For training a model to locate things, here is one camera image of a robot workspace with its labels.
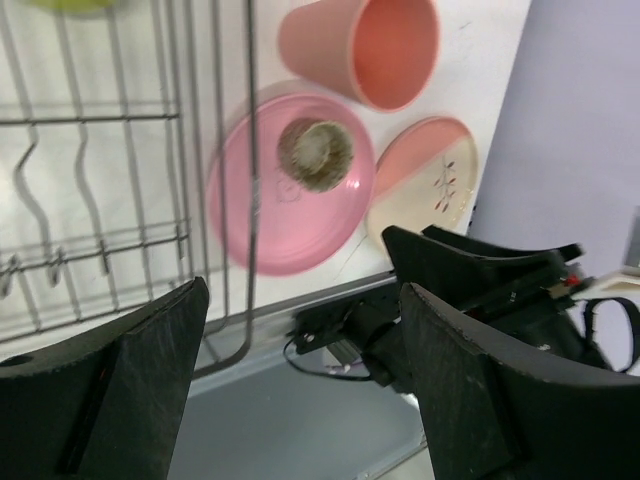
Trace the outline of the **yellow-green bowl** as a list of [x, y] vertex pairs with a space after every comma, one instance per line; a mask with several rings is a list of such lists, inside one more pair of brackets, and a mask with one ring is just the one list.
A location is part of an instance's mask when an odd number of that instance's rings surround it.
[[117, 5], [115, 0], [29, 0], [29, 4], [48, 11], [70, 15], [92, 15]]

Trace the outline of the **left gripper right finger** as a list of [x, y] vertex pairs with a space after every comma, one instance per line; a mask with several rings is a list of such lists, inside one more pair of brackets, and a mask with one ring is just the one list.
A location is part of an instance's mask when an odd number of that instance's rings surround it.
[[635, 479], [639, 380], [543, 352], [415, 284], [401, 325], [438, 479]]

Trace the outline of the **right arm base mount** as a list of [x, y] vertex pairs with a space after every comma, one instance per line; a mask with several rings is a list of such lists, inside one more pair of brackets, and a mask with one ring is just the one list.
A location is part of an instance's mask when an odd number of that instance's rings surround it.
[[[395, 348], [402, 345], [399, 318], [394, 285], [311, 307], [295, 315], [283, 357], [294, 370], [312, 377], [389, 386], [406, 372], [393, 359]], [[339, 365], [326, 371], [309, 370], [290, 357], [291, 346], [298, 356], [326, 348]]]

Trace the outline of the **small speckled ceramic cup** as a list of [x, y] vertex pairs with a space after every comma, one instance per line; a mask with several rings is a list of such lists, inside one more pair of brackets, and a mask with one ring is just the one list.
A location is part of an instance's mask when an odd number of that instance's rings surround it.
[[302, 188], [315, 193], [335, 189], [349, 173], [354, 140], [344, 125], [304, 117], [291, 121], [277, 143], [280, 167]]

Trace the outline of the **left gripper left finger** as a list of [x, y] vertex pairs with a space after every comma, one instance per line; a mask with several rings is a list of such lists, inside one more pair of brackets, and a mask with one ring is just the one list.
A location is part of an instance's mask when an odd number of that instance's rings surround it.
[[197, 277], [1, 363], [4, 479], [164, 479], [209, 306]]

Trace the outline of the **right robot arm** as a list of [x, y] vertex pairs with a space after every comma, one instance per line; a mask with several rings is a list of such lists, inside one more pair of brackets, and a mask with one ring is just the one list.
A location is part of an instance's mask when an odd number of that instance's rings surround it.
[[588, 299], [579, 332], [568, 313], [576, 294], [594, 285], [575, 259], [573, 243], [518, 250], [431, 225], [419, 233], [398, 226], [382, 239], [399, 283], [414, 283], [464, 314], [540, 350], [582, 364], [611, 369], [595, 341], [596, 308]]

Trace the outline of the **pink cream floral plate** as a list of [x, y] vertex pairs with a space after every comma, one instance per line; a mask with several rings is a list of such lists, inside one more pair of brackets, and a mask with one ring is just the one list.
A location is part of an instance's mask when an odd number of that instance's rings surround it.
[[476, 143], [460, 120], [434, 116], [409, 126], [378, 161], [368, 238], [384, 251], [382, 232], [391, 225], [414, 233], [430, 225], [456, 229], [471, 207], [479, 170]]

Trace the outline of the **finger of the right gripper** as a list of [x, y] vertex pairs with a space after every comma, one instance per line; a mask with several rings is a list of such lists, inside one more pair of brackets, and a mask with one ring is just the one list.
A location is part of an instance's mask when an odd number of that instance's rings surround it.
[[390, 226], [382, 233], [397, 280], [436, 295], [485, 295], [532, 274], [558, 273], [565, 248], [517, 250], [430, 226], [414, 233]]

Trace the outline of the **pink plastic cup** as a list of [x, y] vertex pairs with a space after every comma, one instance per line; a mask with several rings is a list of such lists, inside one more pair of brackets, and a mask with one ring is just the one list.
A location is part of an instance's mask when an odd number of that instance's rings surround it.
[[436, 67], [433, 1], [315, 1], [282, 20], [278, 48], [295, 75], [381, 112], [422, 93]]

